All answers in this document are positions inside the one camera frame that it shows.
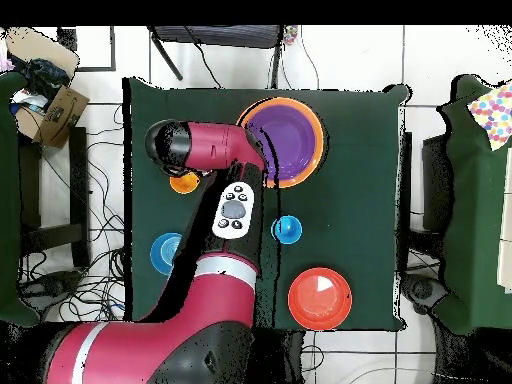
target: dark green tablecloth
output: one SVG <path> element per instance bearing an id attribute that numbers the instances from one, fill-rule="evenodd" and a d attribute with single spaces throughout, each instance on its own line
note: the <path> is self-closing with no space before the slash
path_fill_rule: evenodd
<path id="1" fill-rule="evenodd" d="M 135 320 L 149 312 L 166 283 L 165 276 L 154 270 L 149 259 L 153 241 L 165 232 L 183 233 L 201 194 L 197 189 L 189 195 L 180 195 L 170 188 L 168 179 L 146 156 L 147 129 L 168 118 L 235 123 L 255 101 L 281 96 L 304 102 L 317 113 L 329 136 L 329 149 L 319 172 L 295 187 L 281 190 L 282 214 L 299 218 L 303 234 L 299 242 L 282 246 L 279 270 L 277 245 L 270 235 L 277 214 L 277 193 L 265 190 L 262 277 L 256 286 L 255 324 L 280 329 L 302 328 L 288 311 L 290 284 L 302 271 L 324 266 L 341 273 L 352 290 L 351 313 L 339 328 L 401 328 L 401 321 L 393 317 L 393 284 L 398 106 L 409 95 L 405 86 L 394 86 L 386 93 L 164 91 L 136 79 L 129 82 Z M 275 309 L 272 307 L 274 287 Z"/>
<path id="2" fill-rule="evenodd" d="M 19 300 L 16 291 L 21 254 L 21 192 L 16 120 L 9 111 L 13 94 L 26 84 L 17 72 L 0 74 L 0 320 L 32 326 L 39 317 Z"/>
<path id="3" fill-rule="evenodd" d="M 434 312 L 455 334 L 478 327 L 512 329 L 512 295 L 497 284 L 507 148 L 492 151 L 486 131 L 466 105 L 491 91 L 474 76 L 458 79 L 443 106 L 453 168 L 453 211 L 444 237 L 443 279 L 451 294 Z"/>

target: polka dot cloth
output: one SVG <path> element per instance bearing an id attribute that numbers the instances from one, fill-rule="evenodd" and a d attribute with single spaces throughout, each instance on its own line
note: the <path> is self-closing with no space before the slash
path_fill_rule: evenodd
<path id="1" fill-rule="evenodd" d="M 468 109 L 487 131 L 491 149 L 499 149 L 512 135 L 512 81 L 479 97 Z"/>

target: blue cup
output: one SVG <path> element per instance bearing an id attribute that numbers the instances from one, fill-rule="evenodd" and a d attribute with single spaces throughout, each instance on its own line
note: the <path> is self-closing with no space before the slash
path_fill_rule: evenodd
<path id="1" fill-rule="evenodd" d="M 302 235 L 302 225 L 294 216 L 285 215 L 272 223 L 270 231 L 281 244 L 293 244 Z"/>
<path id="2" fill-rule="evenodd" d="M 153 267 L 169 276 L 173 269 L 173 258 L 181 241 L 181 234 L 166 233 L 158 237 L 151 246 L 149 256 Z"/>

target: purple plate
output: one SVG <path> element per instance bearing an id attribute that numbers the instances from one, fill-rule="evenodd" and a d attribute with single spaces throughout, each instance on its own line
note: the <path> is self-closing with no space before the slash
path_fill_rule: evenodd
<path id="1" fill-rule="evenodd" d="M 306 169 L 315 152 L 315 133 L 308 119 L 289 106 L 269 106 L 257 112 L 247 128 L 263 145 L 268 166 L 268 179 L 273 180 L 276 167 L 265 131 L 277 156 L 280 181 L 291 180 Z"/>

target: button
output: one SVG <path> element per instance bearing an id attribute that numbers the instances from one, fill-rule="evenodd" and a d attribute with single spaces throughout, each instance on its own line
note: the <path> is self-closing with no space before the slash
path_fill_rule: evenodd
<path id="1" fill-rule="evenodd" d="M 245 216 L 245 207 L 238 200 L 228 200 L 222 205 L 220 212 L 224 218 L 240 219 Z"/>

